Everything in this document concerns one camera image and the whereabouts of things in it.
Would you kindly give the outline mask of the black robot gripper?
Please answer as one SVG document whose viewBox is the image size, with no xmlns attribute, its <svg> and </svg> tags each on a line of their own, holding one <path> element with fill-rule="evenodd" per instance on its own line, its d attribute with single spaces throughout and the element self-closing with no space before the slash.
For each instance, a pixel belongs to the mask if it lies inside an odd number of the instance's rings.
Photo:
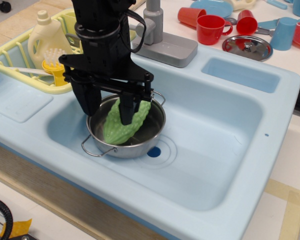
<svg viewBox="0 0 300 240">
<path fill-rule="evenodd" d="M 102 91 L 119 95 L 121 123 L 130 125 L 139 111 L 141 100 L 150 101 L 153 94 L 152 73 L 135 64 L 130 44 L 128 18 L 145 21 L 130 10 L 134 0 L 72 1 L 83 52 L 59 58 L 65 67 L 65 80 L 83 112 L 93 116 L 102 102 Z"/>
</svg>

